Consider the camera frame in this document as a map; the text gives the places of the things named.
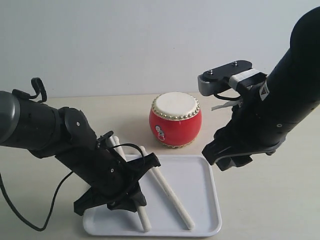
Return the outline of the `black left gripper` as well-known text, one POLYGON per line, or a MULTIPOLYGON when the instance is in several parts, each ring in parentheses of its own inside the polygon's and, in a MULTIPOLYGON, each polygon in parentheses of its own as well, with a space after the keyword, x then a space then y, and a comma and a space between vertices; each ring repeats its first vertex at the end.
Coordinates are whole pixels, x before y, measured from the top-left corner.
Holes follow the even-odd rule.
POLYGON ((154 153, 125 161, 114 150, 85 147, 72 148, 55 158, 92 187, 73 203, 73 211, 79 216, 106 204, 111 211, 136 212, 138 207, 145 207, 139 180, 151 168, 161 166, 154 153))

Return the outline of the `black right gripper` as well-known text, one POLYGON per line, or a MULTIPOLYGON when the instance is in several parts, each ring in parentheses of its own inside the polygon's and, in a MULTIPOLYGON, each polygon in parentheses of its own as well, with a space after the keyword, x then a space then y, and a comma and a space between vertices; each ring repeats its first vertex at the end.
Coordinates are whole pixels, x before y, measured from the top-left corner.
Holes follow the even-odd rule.
POLYGON ((281 114, 285 89, 281 82, 262 82, 240 95, 242 105, 232 108, 231 120, 201 152, 208 163, 226 171, 251 163, 251 155, 273 154, 286 137, 288 124, 281 114))

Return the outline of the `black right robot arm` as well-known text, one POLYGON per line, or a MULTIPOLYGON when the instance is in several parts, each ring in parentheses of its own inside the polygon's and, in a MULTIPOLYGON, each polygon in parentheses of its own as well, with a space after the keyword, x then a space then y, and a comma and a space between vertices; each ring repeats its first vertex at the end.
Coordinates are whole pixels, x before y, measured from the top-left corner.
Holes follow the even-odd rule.
POLYGON ((294 25, 289 49, 271 73, 236 60, 209 69, 197 78, 203 96, 229 97, 232 115, 202 150, 211 165, 221 171, 242 167, 255 154, 272 155, 289 132, 320 103, 320 9, 305 13, 294 25))

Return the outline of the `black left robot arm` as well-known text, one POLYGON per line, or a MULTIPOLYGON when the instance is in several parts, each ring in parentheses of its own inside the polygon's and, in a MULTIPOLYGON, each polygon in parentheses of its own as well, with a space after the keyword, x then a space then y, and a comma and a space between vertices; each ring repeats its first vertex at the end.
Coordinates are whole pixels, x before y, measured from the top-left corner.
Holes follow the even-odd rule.
POLYGON ((73 204, 80 216, 102 205, 135 212, 147 204, 139 181, 160 166, 159 159, 151 153, 126 161, 111 145, 112 135, 97 136, 81 110, 0 93, 0 144, 28 150, 39 159, 55 157, 85 181, 89 189, 73 204))

